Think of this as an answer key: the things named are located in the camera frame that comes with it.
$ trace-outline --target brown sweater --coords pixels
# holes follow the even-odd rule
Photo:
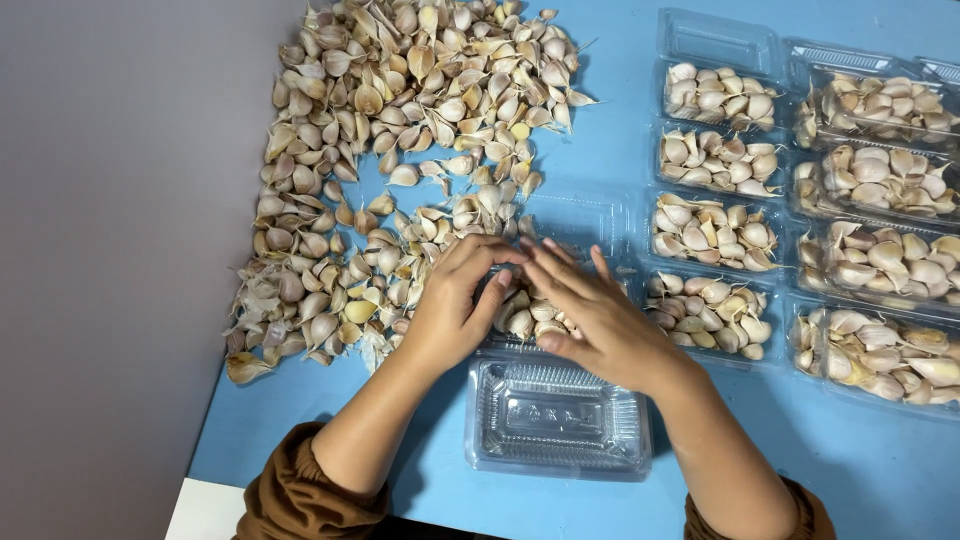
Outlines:
[[[367,538],[387,511],[387,487],[360,500],[330,482],[310,443],[321,422],[295,426],[270,455],[263,473],[244,493],[247,513],[234,540],[325,540]],[[800,524],[789,540],[833,540],[823,504],[791,479],[783,479],[800,509]],[[723,540],[686,497],[684,540]]]

